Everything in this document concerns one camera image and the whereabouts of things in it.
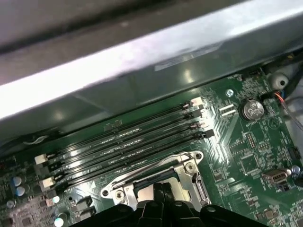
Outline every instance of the black ram slot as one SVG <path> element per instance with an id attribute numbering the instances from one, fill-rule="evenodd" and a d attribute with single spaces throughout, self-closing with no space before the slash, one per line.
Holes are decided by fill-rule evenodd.
<path id="1" fill-rule="evenodd" d="M 142 160 L 142 159 L 150 156 L 151 154 L 160 153 L 162 151 L 165 151 L 165 150 L 168 150 L 168 149 L 180 146 L 181 144 L 183 144 L 185 142 L 189 142 L 191 140 L 194 140 L 195 138 L 196 138 L 195 135 L 185 136 L 185 137 L 183 137 L 183 138 L 181 138 L 181 139 L 179 139 L 177 141 L 168 143 L 167 145 L 159 147 L 159 148 L 153 150 L 152 152 L 144 154 L 144 155 L 142 155 L 142 156 L 140 156 L 140 157 L 138 157 L 136 159 L 131 159 L 131 160 L 126 161 L 126 162 L 122 162 L 122 163 L 117 163 L 117 164 L 111 165 L 111 166 L 106 167 L 104 169 L 101 169 L 101 170 L 95 171 L 95 172 L 93 172 L 91 174 L 88 174 L 88 175 L 86 175 L 84 177 L 80 177 L 80 178 L 71 180 L 71 181 L 69 181 L 67 183 L 56 185 L 56 187 L 61 188 L 62 190 L 65 190 L 67 187 L 70 188 L 70 187 L 77 186 L 77 185 L 79 185 L 81 183 L 93 180 L 95 177 L 98 177 L 101 174 L 107 173 L 107 172 L 115 170 L 115 169 L 120 169 L 120 168 L 122 168 L 124 166 L 127 166 L 127 165 L 129 165 L 129 164 L 131 164 L 131 163 L 133 163 L 135 161 L 140 161 L 140 160 Z"/>
<path id="2" fill-rule="evenodd" d="M 162 117 L 161 119 L 158 119 L 158 121 L 159 120 L 165 120 L 166 118 L 169 118 L 168 119 L 169 122 L 166 123 L 166 124 L 172 124 L 172 123 L 176 123 L 178 121 L 181 121 L 182 119 L 184 119 L 184 116 L 181 115 L 181 114 L 172 114 L 170 116 Z M 73 153 L 76 152 L 76 151 L 80 152 L 80 154 L 76 154 L 76 156 L 77 156 L 76 158 L 78 158 L 78 157 L 81 158 L 81 157 L 83 157 L 83 156 L 80 156 L 81 154 L 82 155 L 91 154 L 91 153 L 89 153 L 89 151 L 91 151 L 92 149 L 95 149 L 95 150 L 96 149 L 105 149 L 109 146 L 113 146 L 114 143 L 111 143 L 111 141 L 120 141 L 122 139 L 126 139 L 125 137 L 120 137 L 120 136 L 130 132 L 132 129 L 140 129 L 140 127 L 143 127 L 143 128 L 147 127 L 147 125 L 149 125 L 150 123 L 153 123 L 153 122 L 145 122 L 144 124 L 137 125 L 135 128 L 130 128 L 130 129 L 127 129 L 127 130 L 124 130 L 124 131 L 116 132 L 116 134 L 113 134 L 113 135 L 107 136 L 107 137 L 103 137 L 101 140 L 94 140 L 92 144 L 86 142 L 85 145 L 78 146 L 77 149 L 74 149 L 74 150 L 72 149 L 72 150 L 69 150 L 69 152 L 65 152 L 63 154 L 55 156 L 54 158 L 49 160 L 49 163 L 50 164 L 55 164 L 57 162 L 64 161 L 65 159 L 69 159 L 69 158 L 71 158 L 72 156 L 75 155 Z M 146 133 L 146 132 L 148 132 L 150 130 L 154 130 L 156 128 L 157 128 L 157 126 L 156 127 L 151 127 L 148 130 L 146 130 L 146 129 L 143 129 L 142 131 L 139 130 L 139 131 L 134 132 L 133 134 L 126 135 L 126 137 L 131 139 L 135 136 L 140 135 L 141 133 Z"/>
<path id="3" fill-rule="evenodd" d="M 106 144 L 104 146 L 100 146 L 95 149 L 90 149 L 89 151 L 86 151 L 83 154 L 77 155 L 74 158 L 65 159 L 64 161 L 61 161 L 60 163 L 49 165 L 49 167 L 52 170 L 52 169 L 60 168 L 61 166 L 70 165 L 71 163 L 73 163 L 75 161 L 83 160 L 85 158 L 89 158 L 90 156 L 94 156 L 94 155 L 100 153 L 100 151 L 103 151 L 105 149 L 111 149 L 111 148 L 114 148 L 115 146 L 121 146 L 125 143 L 128 143 L 131 139 L 136 139 L 139 136 L 148 136 L 149 134 L 154 134 L 159 131 L 163 131 L 167 128 L 172 127 L 174 124 L 177 124 L 177 123 L 181 124 L 182 122 L 183 122 L 182 118 L 179 118 L 179 119 L 171 121 L 171 122 L 166 122 L 166 123 L 157 125 L 155 127 L 149 128 L 148 130 L 141 131 L 135 135 L 128 136 L 128 137 L 124 138 L 123 140 L 122 139 L 115 140 L 114 142 L 111 142 L 110 144 Z"/>
<path id="4" fill-rule="evenodd" d="M 151 142 L 145 144 L 144 146 L 137 146 L 135 148 L 121 150 L 121 152 L 116 152 L 116 153 L 112 154 L 110 157 L 107 156 L 106 158 L 100 158 L 98 160 L 95 160 L 94 162 L 87 163 L 87 165 L 79 166 L 78 168 L 75 168 L 75 169 L 77 170 L 77 172 L 79 172 L 79 171 L 81 172 L 81 171 L 84 171 L 85 168 L 90 169 L 90 168 L 95 168 L 95 167 L 98 167 L 98 168 L 107 167 L 107 166 L 105 166 L 105 165 L 107 165 L 107 163 L 108 163 L 108 165 L 112 165 L 112 164 L 118 162 L 118 161 L 114 162 L 115 160 L 117 160 L 123 156 L 127 157 L 130 153 L 131 154 L 136 154 L 139 152 L 143 153 L 148 150 L 154 149 L 156 147 L 163 146 L 163 144 L 161 144 L 161 142 L 164 143 L 167 140 L 171 140 L 171 141 L 178 140 L 179 139 L 178 134 L 180 134 L 180 131 L 177 131 L 165 138 L 163 136 L 158 136 L 154 139 L 155 141 L 157 141 L 157 143 L 155 143 L 154 141 L 151 141 Z M 70 175 L 70 174 L 75 174 L 76 172 L 74 171 L 74 169 L 71 169 L 71 170 L 65 171 L 65 173 Z"/>
<path id="5" fill-rule="evenodd" d="M 79 166 L 75 166 L 74 168 L 72 169 L 69 169 L 69 170 L 66 170 L 65 173 L 72 173 L 74 172 L 74 169 L 77 169 L 77 171 L 79 171 L 80 168 L 86 168 L 86 167 L 89 167 L 93 164 L 96 164 L 96 163 L 99 163 L 99 162 L 102 162 L 104 160 L 107 160 L 109 158 L 112 158 L 112 157 L 117 157 L 121 154 L 124 154 L 124 153 L 127 153 L 127 152 L 130 152 L 130 151 L 133 151 L 134 149 L 138 149 L 138 148 L 142 148 L 146 145 L 149 145 L 149 144 L 153 144 L 153 143 L 158 143 L 160 140 L 168 140 L 169 138 L 183 132 L 183 131 L 186 131 L 189 129 L 189 125 L 183 125 L 182 127 L 179 127 L 179 128 L 175 128 L 175 129 L 171 129 L 167 132 L 162 132 L 162 134 L 160 136 L 154 136 L 153 138 L 149 139 L 149 140 L 146 140 L 146 141 L 142 141 L 141 143 L 138 143 L 138 144 L 134 144 L 133 146 L 131 147 L 126 147 L 124 149 L 121 149 L 121 150 L 112 150 L 113 153 L 111 154 L 107 154 L 105 157 L 100 157 L 100 158 L 96 158 L 96 160 L 93 160 L 89 163 L 84 163 L 83 165 L 79 165 Z M 62 173 L 61 172 L 58 172 L 56 171 L 55 173 L 53 173 L 54 175 L 61 175 Z"/>
<path id="6" fill-rule="evenodd" d="M 160 113 L 157 113 L 157 114 L 154 114 L 153 116 L 151 117 L 146 117 L 146 118 L 143 118 L 143 119 L 140 119 L 134 123 L 131 123 L 131 124 L 128 124 L 128 125 L 122 125 L 120 127 L 117 127 L 115 128 L 115 130 L 127 130 L 129 128 L 132 128 L 132 127 L 139 127 L 139 125 L 141 123 L 147 123 L 148 121 L 156 121 L 157 118 L 161 118 L 165 115 L 168 115 L 168 114 L 177 114 L 177 113 L 180 113 L 180 111 L 182 110 L 182 106 L 176 106 L 176 107 L 173 107 L 169 110 L 166 110 L 166 111 L 163 111 L 163 112 L 160 112 Z M 94 142 L 96 140 L 100 140 L 102 138 L 105 138 L 106 136 L 110 136 L 110 135 L 114 135 L 115 132 L 105 132 L 103 133 L 102 135 L 99 135 L 99 136 L 96 136 L 96 137 L 93 137 L 89 140 L 86 140 L 86 141 L 83 141 L 83 142 L 80 142 L 80 143 L 77 143 L 77 144 L 74 144 L 74 145 L 70 145 L 62 150 L 59 150 L 57 152 L 57 154 L 64 154 L 64 153 L 67 153 L 67 152 L 70 152 L 71 150 L 73 149 L 77 149 L 78 146 L 82 146 L 82 145 L 86 145 L 87 143 L 90 143 L 90 142 Z"/>

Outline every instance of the screw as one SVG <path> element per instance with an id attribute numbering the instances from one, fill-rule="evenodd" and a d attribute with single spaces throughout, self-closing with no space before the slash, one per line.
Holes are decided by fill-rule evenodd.
<path id="1" fill-rule="evenodd" d="M 207 209 L 208 212 L 215 212 L 216 211 L 216 209 L 213 208 L 213 207 L 207 207 L 206 209 Z"/>
<path id="2" fill-rule="evenodd" d="M 177 202 L 175 202 L 175 206 L 176 206 L 176 207 L 182 207 L 182 203 L 179 202 L 179 201 L 177 201 Z"/>
<path id="3" fill-rule="evenodd" d="M 124 192 L 121 190 L 116 191 L 116 199 L 122 200 L 124 198 Z"/>
<path id="4" fill-rule="evenodd" d="M 231 89 L 227 89 L 225 93 L 226 93 L 226 96 L 229 98 L 233 96 L 233 90 L 231 90 Z"/>
<path id="5" fill-rule="evenodd" d="M 191 162 L 187 163 L 187 164 L 185 165 L 185 168 L 186 168 L 186 170 L 189 171 L 190 173 L 194 171 L 194 165 L 193 165 Z"/>

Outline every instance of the green circuit board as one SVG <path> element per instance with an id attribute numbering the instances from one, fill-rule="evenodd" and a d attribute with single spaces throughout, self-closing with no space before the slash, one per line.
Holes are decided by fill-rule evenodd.
<path id="1" fill-rule="evenodd" d="M 239 114 L 243 100 L 259 100 L 269 92 L 262 71 L 245 79 L 235 74 L 3 158 L 0 219 L 10 218 L 11 225 L 2 226 L 54 226 L 62 213 L 68 214 L 64 226 L 70 226 L 78 221 L 71 207 L 84 197 L 92 198 L 96 213 L 114 206 L 100 196 L 113 178 L 169 154 L 197 150 L 204 154 L 199 170 L 212 204 L 269 226 L 298 226 L 303 218 L 303 188 L 294 184 L 294 177 L 301 172 L 287 177 L 285 191 L 263 176 L 273 169 L 302 167 L 300 157 L 290 154 L 294 144 L 277 101 L 262 100 L 265 113 L 259 120 L 247 121 Z M 202 100 L 202 107 L 180 108 L 195 98 Z M 202 129 L 189 130 L 195 118 L 184 118 L 184 113 L 197 109 L 201 109 Z M 196 134 L 205 129 L 213 130 L 214 136 L 197 139 Z M 37 174 L 35 157 L 41 154 L 48 156 L 49 168 Z M 22 176 L 21 196 L 16 195 L 20 192 L 12 183 L 14 176 Z M 48 190 L 41 191 L 39 183 L 50 176 L 55 176 L 51 189 L 60 198 L 54 204 L 46 201 Z M 14 202 L 12 208 L 8 201 Z"/>

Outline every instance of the red wire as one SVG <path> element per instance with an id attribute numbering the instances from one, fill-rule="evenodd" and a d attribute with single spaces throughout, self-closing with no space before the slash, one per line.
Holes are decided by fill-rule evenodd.
<path id="1" fill-rule="evenodd" d="M 275 93 L 275 95 L 279 98 L 279 100 L 280 100 L 281 103 L 284 102 L 284 99 L 278 93 Z"/>

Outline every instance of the white wire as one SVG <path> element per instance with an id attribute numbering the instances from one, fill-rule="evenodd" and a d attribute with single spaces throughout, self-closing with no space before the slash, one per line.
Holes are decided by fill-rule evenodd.
<path id="1" fill-rule="evenodd" d="M 26 142 L 26 141 L 24 141 L 23 144 L 25 144 L 25 145 L 38 144 L 38 143 L 43 142 L 46 138 L 48 138 L 48 136 L 40 136 L 40 137 L 38 137 L 38 138 L 37 138 L 35 141 L 33 141 L 33 142 Z"/>
<path id="2" fill-rule="evenodd" d="M 294 123 L 303 131 L 303 125 L 299 122 L 299 120 L 293 115 L 293 113 L 290 111 L 288 106 L 285 102 L 281 102 L 282 107 L 286 110 L 288 115 L 291 117 L 291 119 L 294 121 Z"/>

